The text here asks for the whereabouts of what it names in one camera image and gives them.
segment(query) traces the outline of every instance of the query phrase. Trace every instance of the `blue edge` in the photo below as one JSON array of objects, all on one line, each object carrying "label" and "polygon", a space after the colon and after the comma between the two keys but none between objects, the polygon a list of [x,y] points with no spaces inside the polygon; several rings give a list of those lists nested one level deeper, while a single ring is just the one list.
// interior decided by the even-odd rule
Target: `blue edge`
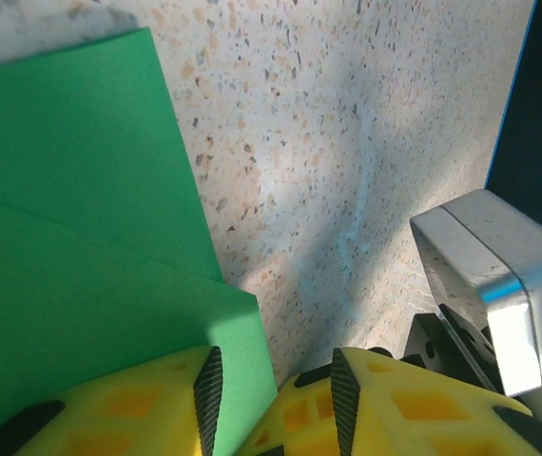
[{"label": "blue edge", "polygon": [[535,14],[535,7],[537,6],[537,0],[533,2],[533,6],[531,8],[531,15],[529,16],[529,24],[527,24],[527,29],[525,31],[525,36],[522,40],[522,46],[520,47],[520,54],[518,55],[518,62],[516,63],[516,68],[514,70],[514,75],[512,77],[512,85],[510,85],[510,92],[508,92],[508,100],[506,101],[506,105],[503,108],[503,117],[501,118],[501,124],[499,125],[499,131],[497,132],[497,139],[495,140],[495,146],[493,149],[493,155],[491,156],[491,164],[489,164],[489,171],[487,172],[487,179],[485,179],[484,182],[484,188],[487,188],[487,185],[489,184],[489,177],[491,176],[491,169],[493,168],[493,163],[495,161],[495,154],[497,153],[497,145],[499,144],[499,137],[501,136],[501,132],[503,131],[503,123],[506,122],[506,113],[508,112],[508,106],[510,105],[510,98],[512,97],[512,91],[514,89],[514,82],[516,81],[516,76],[518,76],[518,69],[520,68],[520,60],[522,59],[522,53],[525,50],[525,45],[527,44],[527,37],[529,36],[529,28],[531,27],[531,21],[533,19],[533,15]]}]

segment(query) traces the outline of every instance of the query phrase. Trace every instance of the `speckled floor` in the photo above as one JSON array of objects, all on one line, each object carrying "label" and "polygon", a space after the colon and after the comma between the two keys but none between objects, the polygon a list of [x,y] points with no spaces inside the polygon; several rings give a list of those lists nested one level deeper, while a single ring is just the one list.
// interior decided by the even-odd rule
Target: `speckled floor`
[{"label": "speckled floor", "polygon": [[278,380],[400,355],[408,219],[483,185],[532,0],[0,0],[0,62],[151,27],[226,281]]}]

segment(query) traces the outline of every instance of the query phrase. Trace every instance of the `terrazzo floor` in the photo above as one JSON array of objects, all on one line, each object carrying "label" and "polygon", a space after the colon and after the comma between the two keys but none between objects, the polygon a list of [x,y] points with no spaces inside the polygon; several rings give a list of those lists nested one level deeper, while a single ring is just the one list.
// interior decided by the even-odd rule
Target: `terrazzo floor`
[{"label": "terrazzo floor", "polygon": [[0,62],[152,29],[226,281],[276,376],[400,355],[409,217],[483,185],[532,0],[0,0]]}]

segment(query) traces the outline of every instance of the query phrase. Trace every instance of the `green cardboard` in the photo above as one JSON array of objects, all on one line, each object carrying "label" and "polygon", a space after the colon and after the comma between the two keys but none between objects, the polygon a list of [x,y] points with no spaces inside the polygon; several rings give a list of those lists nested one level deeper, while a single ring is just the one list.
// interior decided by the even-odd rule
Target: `green cardboard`
[{"label": "green cardboard", "polygon": [[215,454],[234,454],[277,393],[255,296],[0,206],[0,423],[201,344],[222,349]]},{"label": "green cardboard", "polygon": [[0,203],[223,279],[148,29],[0,66]]}]

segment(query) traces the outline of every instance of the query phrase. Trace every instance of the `yellow plastic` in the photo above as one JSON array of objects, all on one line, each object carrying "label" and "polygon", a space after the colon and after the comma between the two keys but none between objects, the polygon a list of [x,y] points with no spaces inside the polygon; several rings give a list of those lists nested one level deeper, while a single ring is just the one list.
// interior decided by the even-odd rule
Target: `yellow plastic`
[{"label": "yellow plastic", "polygon": [[193,384],[198,347],[57,394],[66,404],[17,456],[201,455]]},{"label": "yellow plastic", "polygon": [[330,378],[296,388],[292,377],[240,448],[254,456],[283,446],[285,456],[339,456]]},{"label": "yellow plastic", "polygon": [[361,349],[340,349],[359,387],[352,454],[533,456],[532,446],[495,415],[514,399]]}]

